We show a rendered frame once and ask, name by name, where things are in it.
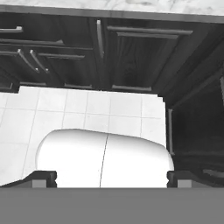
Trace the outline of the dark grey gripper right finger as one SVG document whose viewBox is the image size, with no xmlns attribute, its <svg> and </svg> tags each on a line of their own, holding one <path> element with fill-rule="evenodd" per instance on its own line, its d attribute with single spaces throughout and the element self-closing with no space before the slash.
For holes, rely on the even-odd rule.
<svg viewBox="0 0 224 224">
<path fill-rule="evenodd" d="M 168 171 L 168 188 L 224 188 L 224 178 L 190 171 Z"/>
</svg>

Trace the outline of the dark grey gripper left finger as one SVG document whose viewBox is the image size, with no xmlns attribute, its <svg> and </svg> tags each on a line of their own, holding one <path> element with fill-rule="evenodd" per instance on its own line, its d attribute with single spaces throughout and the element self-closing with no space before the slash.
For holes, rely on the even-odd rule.
<svg viewBox="0 0 224 224">
<path fill-rule="evenodd" d="M 56 188 L 56 171 L 34 171 L 18 181 L 1 185 L 1 188 Z"/>
</svg>

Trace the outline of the dark wood drawer front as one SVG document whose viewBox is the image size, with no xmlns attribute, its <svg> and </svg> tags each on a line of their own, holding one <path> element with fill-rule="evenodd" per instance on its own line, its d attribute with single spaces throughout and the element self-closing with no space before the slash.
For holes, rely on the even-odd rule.
<svg viewBox="0 0 224 224">
<path fill-rule="evenodd" d="M 0 28 L 17 26 L 22 26 L 24 31 L 0 33 L 0 39 L 48 41 L 81 47 L 93 45 L 86 17 L 0 12 Z"/>
<path fill-rule="evenodd" d="M 204 169 L 224 172 L 224 156 L 218 155 L 175 155 L 172 156 L 174 171 L 203 173 Z"/>
</svg>

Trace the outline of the dark wood cupboard door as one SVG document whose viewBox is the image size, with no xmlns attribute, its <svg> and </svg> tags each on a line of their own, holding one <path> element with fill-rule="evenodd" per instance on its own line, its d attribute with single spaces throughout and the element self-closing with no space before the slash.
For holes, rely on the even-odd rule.
<svg viewBox="0 0 224 224">
<path fill-rule="evenodd" d="M 18 56 L 18 49 L 24 52 L 20 46 L 0 44 L 0 92 L 17 93 L 21 85 L 34 81 L 34 71 Z"/>
<path fill-rule="evenodd" d="M 79 89 L 95 86 L 97 71 L 92 49 L 62 46 L 32 46 L 31 49 L 49 69 L 49 73 L 45 73 L 39 67 L 52 86 Z"/>
<path fill-rule="evenodd" d="M 100 18 L 104 56 L 101 88 L 152 90 L 169 60 L 185 60 L 214 28 L 200 22 Z"/>
<path fill-rule="evenodd" d="M 166 100 L 175 155 L 224 155 L 224 71 L 184 80 Z"/>
</svg>

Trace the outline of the white rounded object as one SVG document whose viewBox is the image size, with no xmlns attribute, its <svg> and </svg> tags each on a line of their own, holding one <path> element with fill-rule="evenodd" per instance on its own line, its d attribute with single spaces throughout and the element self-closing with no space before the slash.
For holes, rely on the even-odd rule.
<svg viewBox="0 0 224 224">
<path fill-rule="evenodd" d="M 38 146 L 40 171 L 57 172 L 59 188 L 165 188 L 174 169 L 169 151 L 140 137 L 56 129 Z"/>
</svg>

